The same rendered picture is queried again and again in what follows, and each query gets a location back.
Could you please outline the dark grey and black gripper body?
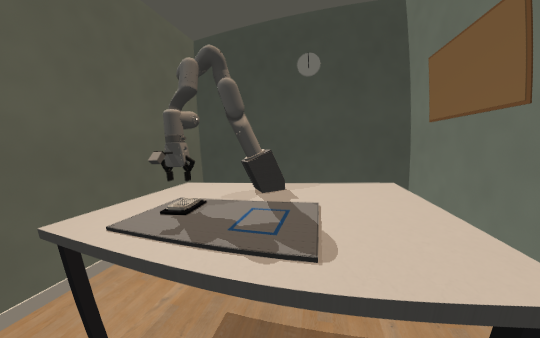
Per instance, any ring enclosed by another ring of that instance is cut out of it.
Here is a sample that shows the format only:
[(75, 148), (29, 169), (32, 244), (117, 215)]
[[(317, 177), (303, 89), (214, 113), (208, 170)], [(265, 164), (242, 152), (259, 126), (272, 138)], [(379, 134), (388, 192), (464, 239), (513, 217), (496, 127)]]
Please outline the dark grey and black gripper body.
[[(168, 142), (165, 144), (164, 152), (173, 152), (166, 154), (165, 165), (167, 167), (183, 167), (188, 162), (185, 156), (190, 157), (187, 144), (185, 142)], [(190, 165), (190, 162), (189, 164)]]

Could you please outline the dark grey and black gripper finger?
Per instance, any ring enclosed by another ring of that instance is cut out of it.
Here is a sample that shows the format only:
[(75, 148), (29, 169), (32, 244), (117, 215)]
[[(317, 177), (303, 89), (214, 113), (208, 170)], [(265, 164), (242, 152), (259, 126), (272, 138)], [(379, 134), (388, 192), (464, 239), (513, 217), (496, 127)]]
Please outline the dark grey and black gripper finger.
[(185, 181), (189, 181), (189, 180), (191, 180), (191, 172), (190, 171), (192, 170), (195, 161), (193, 159), (189, 158), (188, 156), (185, 156), (185, 158), (186, 158), (187, 161), (190, 162), (190, 165), (188, 165), (187, 162), (185, 162), (185, 166), (183, 166), (183, 169), (186, 171), (186, 172), (184, 172)]
[(164, 169), (165, 172), (167, 173), (167, 181), (174, 180), (174, 178), (173, 178), (173, 171), (171, 171), (173, 167), (166, 167), (166, 165), (165, 165), (165, 159), (162, 161), (161, 165), (163, 166), (163, 169)]

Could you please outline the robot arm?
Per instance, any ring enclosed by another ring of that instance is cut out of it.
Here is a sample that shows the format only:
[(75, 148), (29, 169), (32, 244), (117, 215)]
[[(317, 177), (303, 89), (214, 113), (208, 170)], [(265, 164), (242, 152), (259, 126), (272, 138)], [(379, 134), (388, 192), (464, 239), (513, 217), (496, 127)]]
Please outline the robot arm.
[(212, 45), (204, 46), (195, 59), (183, 59), (177, 68), (178, 90), (168, 108), (173, 110), (163, 112), (165, 143), (184, 142), (186, 137), (183, 130), (199, 125), (198, 115), (194, 112), (184, 112), (182, 108), (197, 94), (198, 77), (206, 73), (211, 66), (226, 117), (246, 155), (245, 160), (261, 155), (265, 149), (261, 149), (244, 114), (244, 105), (237, 84), (230, 77), (223, 54)]

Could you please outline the blue tape outline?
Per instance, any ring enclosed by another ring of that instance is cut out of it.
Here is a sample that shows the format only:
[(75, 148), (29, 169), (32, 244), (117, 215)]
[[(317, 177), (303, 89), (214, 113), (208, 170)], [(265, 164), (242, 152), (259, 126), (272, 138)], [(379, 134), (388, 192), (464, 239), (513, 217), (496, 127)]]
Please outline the blue tape outline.
[[(239, 222), (241, 222), (251, 211), (253, 211), (254, 209), (257, 209), (257, 210), (274, 210), (274, 211), (286, 211), (285, 214), (283, 215), (281, 221), (279, 222), (278, 226), (276, 227), (274, 233), (271, 233), (271, 232), (261, 232), (261, 231), (251, 231), (251, 230), (242, 230), (242, 229), (233, 229)], [(279, 209), (261, 209), (261, 208), (252, 208), (250, 209), (244, 216), (242, 216), (236, 223), (234, 223), (228, 230), (231, 230), (231, 231), (240, 231), (240, 232), (249, 232), (249, 233), (258, 233), (258, 234), (268, 234), (268, 235), (277, 235), (283, 222), (285, 221), (288, 213), (289, 213), (290, 210), (279, 210)]]

